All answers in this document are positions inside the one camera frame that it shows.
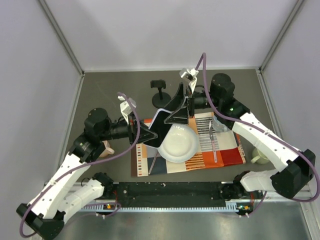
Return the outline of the phone with lilac case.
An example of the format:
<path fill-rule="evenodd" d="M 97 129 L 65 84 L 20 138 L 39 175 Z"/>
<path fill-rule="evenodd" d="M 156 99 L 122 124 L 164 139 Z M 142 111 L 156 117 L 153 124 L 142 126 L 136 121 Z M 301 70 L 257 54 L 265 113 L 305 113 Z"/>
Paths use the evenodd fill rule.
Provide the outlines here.
<path fill-rule="evenodd" d="M 172 124 L 166 124 L 165 119 L 172 113 L 172 111 L 160 108 L 155 113 L 148 129 L 157 134 L 157 138 L 145 141 L 144 144 L 152 147 L 159 148 L 168 134 Z"/>

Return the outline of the black phone stand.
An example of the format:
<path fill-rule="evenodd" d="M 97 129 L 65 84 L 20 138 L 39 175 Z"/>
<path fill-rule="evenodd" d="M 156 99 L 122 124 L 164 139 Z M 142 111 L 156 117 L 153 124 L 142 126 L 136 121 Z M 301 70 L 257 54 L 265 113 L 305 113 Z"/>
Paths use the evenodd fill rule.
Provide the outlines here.
<path fill-rule="evenodd" d="M 162 91 L 166 86 L 166 81 L 163 79 L 150 81 L 150 87 L 158 89 L 158 93 L 152 97 L 152 105 L 157 109 L 163 108 L 172 99 L 168 93 Z"/>

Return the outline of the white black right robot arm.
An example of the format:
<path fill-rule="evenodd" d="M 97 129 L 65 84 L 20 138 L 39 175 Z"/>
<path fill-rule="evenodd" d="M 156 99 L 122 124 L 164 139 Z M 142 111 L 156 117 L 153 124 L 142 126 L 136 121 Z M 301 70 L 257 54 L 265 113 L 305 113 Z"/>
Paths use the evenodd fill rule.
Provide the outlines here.
<path fill-rule="evenodd" d="M 275 168 L 242 173 L 239 182 L 233 185 L 237 197 L 245 198 L 253 191 L 262 190 L 294 200 L 312 179 L 320 181 L 315 170 L 315 154 L 309 149 L 301 151 L 291 146 L 265 127 L 249 108 L 235 99 L 235 85 L 227 74 L 215 74 L 202 92 L 195 91 L 195 73 L 183 71 L 180 76 L 187 80 L 188 87 L 184 90 L 180 85 L 173 99 L 165 105 L 164 108 L 171 112 L 167 123 L 186 122 L 196 109 L 211 107 L 214 112 L 211 132 L 233 131 L 254 145 Z"/>

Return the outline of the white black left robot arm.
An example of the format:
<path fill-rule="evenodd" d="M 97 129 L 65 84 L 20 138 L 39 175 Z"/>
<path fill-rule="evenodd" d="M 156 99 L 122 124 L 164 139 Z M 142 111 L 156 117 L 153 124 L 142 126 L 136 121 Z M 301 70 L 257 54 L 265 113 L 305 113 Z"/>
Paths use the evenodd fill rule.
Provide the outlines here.
<path fill-rule="evenodd" d="M 44 240 L 53 240 L 62 231 L 67 221 L 91 201 L 109 198 L 114 187 L 103 173 L 96 174 L 87 185 L 69 195 L 77 179 L 91 166 L 115 160 L 130 152 L 136 144 L 158 138 L 158 134 L 142 123 L 135 109 L 130 109 L 128 120 L 112 122 L 107 111 L 95 108 L 84 121 L 84 131 L 77 137 L 62 164 L 42 191 L 29 203 L 16 209 L 21 217 L 20 235 L 28 225 Z M 101 158 L 106 151 L 105 141 L 129 138 L 130 146 L 122 153 Z"/>

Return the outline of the white ceramic plate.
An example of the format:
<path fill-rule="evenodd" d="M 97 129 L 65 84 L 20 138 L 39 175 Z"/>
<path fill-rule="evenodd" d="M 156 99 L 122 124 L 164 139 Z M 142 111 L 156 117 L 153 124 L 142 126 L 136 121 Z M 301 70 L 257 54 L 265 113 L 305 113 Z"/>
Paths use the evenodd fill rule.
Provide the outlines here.
<path fill-rule="evenodd" d="M 200 141 L 191 127 L 173 124 L 157 150 L 165 160 L 183 163 L 200 151 Z"/>

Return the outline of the pink ceramic mug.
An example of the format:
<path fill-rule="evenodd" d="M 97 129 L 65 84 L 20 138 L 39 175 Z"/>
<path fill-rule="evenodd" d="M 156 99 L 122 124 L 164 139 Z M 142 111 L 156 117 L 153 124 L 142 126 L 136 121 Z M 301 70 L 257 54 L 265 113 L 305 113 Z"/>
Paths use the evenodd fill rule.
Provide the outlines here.
<path fill-rule="evenodd" d="M 104 151 L 99 155 L 99 158 L 103 159 L 106 158 L 108 155 L 113 155 L 115 151 L 111 148 L 110 143 L 107 140 L 103 141 L 104 144 Z"/>

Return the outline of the blue grey mug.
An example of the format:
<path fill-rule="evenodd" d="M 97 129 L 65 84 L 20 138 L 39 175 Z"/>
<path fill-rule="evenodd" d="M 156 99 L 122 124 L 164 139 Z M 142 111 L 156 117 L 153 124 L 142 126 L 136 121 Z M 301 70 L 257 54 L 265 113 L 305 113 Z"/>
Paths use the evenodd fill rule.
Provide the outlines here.
<path fill-rule="evenodd" d="M 226 133 L 230 131 L 230 129 L 221 123 L 215 115 L 212 117 L 211 127 L 216 133 Z"/>

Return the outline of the colourful patterned placemat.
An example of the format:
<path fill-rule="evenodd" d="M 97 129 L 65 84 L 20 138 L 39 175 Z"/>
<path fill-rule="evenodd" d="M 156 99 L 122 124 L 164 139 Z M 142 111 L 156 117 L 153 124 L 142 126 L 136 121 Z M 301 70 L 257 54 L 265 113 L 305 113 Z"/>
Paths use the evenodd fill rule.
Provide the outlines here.
<path fill-rule="evenodd" d="M 191 159 L 182 163 L 165 160 L 158 153 L 151 175 L 148 175 L 158 148 L 139 143 L 131 151 L 131 176 L 147 177 L 160 174 L 183 173 L 201 169 L 223 168 L 246 163 L 245 152 L 238 134 L 232 132 L 215 132 L 214 143 L 218 163 L 214 162 L 212 143 L 209 134 L 209 123 L 214 114 L 212 112 L 197 113 L 189 119 L 188 125 L 198 135 L 200 148 Z"/>

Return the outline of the green mug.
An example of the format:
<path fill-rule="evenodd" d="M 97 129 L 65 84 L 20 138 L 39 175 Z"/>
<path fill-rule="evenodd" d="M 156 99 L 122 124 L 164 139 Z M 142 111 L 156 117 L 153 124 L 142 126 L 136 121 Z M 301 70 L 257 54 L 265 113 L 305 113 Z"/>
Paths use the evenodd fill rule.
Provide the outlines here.
<path fill-rule="evenodd" d="M 252 164 L 265 165 L 270 162 L 270 160 L 257 148 L 254 148 L 251 154 Z"/>

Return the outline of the pink handled knife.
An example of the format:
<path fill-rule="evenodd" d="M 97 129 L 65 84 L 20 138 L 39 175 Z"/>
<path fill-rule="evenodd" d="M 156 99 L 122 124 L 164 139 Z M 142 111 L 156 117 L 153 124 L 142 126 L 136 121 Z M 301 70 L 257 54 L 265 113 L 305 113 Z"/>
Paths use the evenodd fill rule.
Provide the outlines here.
<path fill-rule="evenodd" d="M 159 152 L 157 151 L 156 154 L 155 154 L 154 157 L 153 157 L 151 166 L 150 166 L 149 171 L 148 171 L 148 175 L 151 175 L 151 173 L 152 173 L 152 170 L 153 170 L 153 168 L 154 168 L 154 165 L 155 165 L 155 162 L 156 162 L 156 160 L 157 160 L 158 154 L 159 154 Z"/>

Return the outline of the pink handled fork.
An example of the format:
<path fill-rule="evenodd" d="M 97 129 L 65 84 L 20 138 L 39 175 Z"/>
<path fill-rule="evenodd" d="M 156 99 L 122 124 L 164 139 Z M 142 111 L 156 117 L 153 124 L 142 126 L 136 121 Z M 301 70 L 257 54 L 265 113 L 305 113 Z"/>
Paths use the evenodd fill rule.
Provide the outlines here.
<path fill-rule="evenodd" d="M 210 137 L 210 140 L 211 140 L 211 146 L 212 146 L 214 162 L 218 163 L 218 157 L 217 157 L 217 151 L 216 151 L 216 147 L 215 147 L 215 140 L 214 140 L 214 134 L 213 134 L 212 121 L 209 122 L 209 137 Z"/>

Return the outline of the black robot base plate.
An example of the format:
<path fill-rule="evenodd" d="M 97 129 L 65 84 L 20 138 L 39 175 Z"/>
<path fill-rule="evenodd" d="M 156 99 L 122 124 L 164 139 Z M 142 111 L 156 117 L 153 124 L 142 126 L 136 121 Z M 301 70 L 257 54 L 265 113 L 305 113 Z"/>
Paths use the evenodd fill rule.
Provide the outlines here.
<path fill-rule="evenodd" d="M 124 200 L 138 197 L 208 196 L 214 200 L 259 199 L 259 191 L 248 192 L 239 183 L 208 182 L 114 182 L 107 185 L 101 199 Z"/>

